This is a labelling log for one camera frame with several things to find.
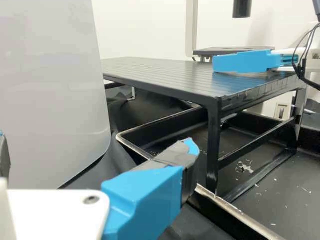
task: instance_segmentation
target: black cable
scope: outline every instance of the black cable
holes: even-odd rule
[[[292,63],[292,65],[296,65],[295,64],[295,62],[294,62],[294,56],[295,56],[295,54],[296,54],[296,51],[297,51],[297,49],[298,49],[298,47],[299,47],[299,45],[302,43],[302,41],[306,38],[306,36],[309,34],[309,33],[311,33],[312,32],[312,30],[310,30],[310,31],[308,31],[306,34],[304,34],[304,36],[301,38],[301,40],[299,41],[299,43],[298,43],[298,45],[296,46],[296,48],[295,48],[295,50],[294,50],[294,52],[293,52],[293,55],[292,55],[292,61],[291,61],[291,63]]]
[[[299,42],[298,46],[299,46],[299,45],[301,44],[301,42],[306,38],[306,36],[307,36],[308,34],[310,34],[312,31],[313,31],[313,29],[311,29],[310,31],[308,31],[308,32],[304,35],[304,37],[303,37],[303,38],[301,39],[301,41]],[[303,53],[302,53],[302,55],[301,55],[301,57],[300,57],[300,59],[299,59],[299,64],[302,63],[302,59],[304,58],[304,55],[305,55],[305,53],[306,53],[306,51],[307,51],[309,39],[310,39],[310,37],[309,37],[308,40],[306,41],[306,46],[305,46],[305,49],[304,49],[304,51],[303,51]]]
[[[304,83],[306,83],[307,85],[317,89],[318,91],[320,91],[320,85],[315,83],[315,82],[313,82],[313,81],[310,81],[310,80],[306,79],[305,75],[306,75],[306,67],[307,67],[307,56],[308,56],[310,47],[312,45],[312,42],[314,40],[315,32],[316,32],[317,28],[319,28],[319,27],[320,27],[320,23],[318,23],[312,30],[310,30],[309,32],[307,32],[303,36],[303,38],[300,40],[300,42],[298,43],[298,45],[294,49],[294,52],[293,52],[293,55],[292,55],[292,60],[291,60],[292,67],[293,67],[296,75],[298,76],[298,78],[300,80],[302,80]],[[305,50],[303,51],[303,54],[301,55],[299,63],[298,63],[298,66],[297,66],[295,64],[295,62],[294,62],[294,56],[296,54],[296,51],[297,51],[299,45],[306,38],[306,36],[308,34],[310,34],[310,35],[309,35],[308,40],[307,40],[307,46],[305,47]]]
[[[319,27],[320,27],[320,23],[318,23],[318,24],[313,28],[313,32],[312,32],[313,34],[312,34],[312,37],[311,37],[311,42],[310,42],[309,45],[307,45],[308,50],[306,51],[305,59],[307,59],[307,56],[308,56],[309,50],[310,50],[310,48],[311,48],[312,42],[314,41],[314,36],[315,36],[316,30],[317,30],[317,28],[319,28]]]

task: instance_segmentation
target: shelf top surface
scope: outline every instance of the shelf top surface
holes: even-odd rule
[[[105,80],[190,101],[194,101],[195,97],[219,99],[239,95],[263,86],[274,86],[293,75],[272,71],[217,73],[213,72],[212,64],[206,62],[136,57],[104,59],[101,66]],[[281,87],[289,83],[282,81]]]

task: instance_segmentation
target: ribbed surface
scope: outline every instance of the ribbed surface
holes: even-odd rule
[[[134,87],[137,87],[134,83],[153,88],[164,87],[189,95],[196,94],[215,99],[223,96],[231,97],[264,85],[273,85],[293,75],[284,72],[213,73],[211,63],[135,57],[106,59],[102,60],[101,64],[106,80],[116,82],[120,80],[120,83]]]

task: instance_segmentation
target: shelf leg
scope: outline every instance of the shelf leg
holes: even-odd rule
[[[219,175],[219,146],[221,118],[218,106],[208,109],[208,145],[206,160],[206,188],[217,193]]]
[[[301,122],[305,111],[307,101],[307,88],[298,89],[295,95],[295,137],[298,141]]]

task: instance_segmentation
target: black table surface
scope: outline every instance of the black table surface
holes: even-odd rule
[[[204,106],[221,101],[222,110],[303,86],[290,72],[218,73],[208,62],[123,57],[104,59],[101,66],[105,80]]]

